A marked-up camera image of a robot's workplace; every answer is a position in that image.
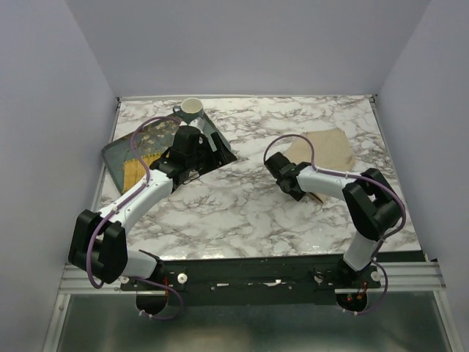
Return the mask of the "beige cloth napkin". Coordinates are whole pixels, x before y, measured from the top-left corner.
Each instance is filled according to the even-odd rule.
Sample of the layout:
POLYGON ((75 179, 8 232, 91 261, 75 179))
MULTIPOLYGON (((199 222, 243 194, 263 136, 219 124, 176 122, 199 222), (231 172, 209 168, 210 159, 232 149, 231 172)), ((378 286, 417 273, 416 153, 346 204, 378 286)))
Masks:
MULTIPOLYGON (((304 136, 314 146, 316 166, 341 172, 351 171, 354 167, 354 153, 342 129, 310 131, 304 136)), ((284 155, 295 164, 308 162, 311 160, 311 148, 303 139, 295 139, 284 155)))

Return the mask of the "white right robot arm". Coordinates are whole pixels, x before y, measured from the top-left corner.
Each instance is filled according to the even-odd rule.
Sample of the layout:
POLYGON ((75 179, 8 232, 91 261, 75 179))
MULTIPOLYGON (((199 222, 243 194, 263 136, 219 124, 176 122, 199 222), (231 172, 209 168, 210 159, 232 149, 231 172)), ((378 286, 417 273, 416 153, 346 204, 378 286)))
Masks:
POLYGON ((378 169, 361 174, 320 169, 312 163, 294 164, 282 153, 264 159, 264 165, 276 184, 299 201, 306 194, 324 194, 347 205, 356 233, 337 269, 338 281, 354 287, 363 279, 365 269, 383 241, 400 231, 406 211, 403 201, 378 169))

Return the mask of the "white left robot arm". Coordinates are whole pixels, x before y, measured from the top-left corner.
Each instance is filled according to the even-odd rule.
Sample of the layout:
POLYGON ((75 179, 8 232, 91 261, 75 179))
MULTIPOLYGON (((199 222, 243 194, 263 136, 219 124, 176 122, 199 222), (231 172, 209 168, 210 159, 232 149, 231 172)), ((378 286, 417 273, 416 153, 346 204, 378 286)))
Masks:
POLYGON ((220 132, 205 134, 184 125, 172 145, 145 166, 145 175, 128 192, 98 212, 84 210, 78 216, 68 260, 87 273, 91 285, 100 288, 121 276, 137 277, 146 289, 162 282, 158 259, 127 248, 127 235, 153 206, 188 183, 191 174, 205 175, 236 161, 220 132))

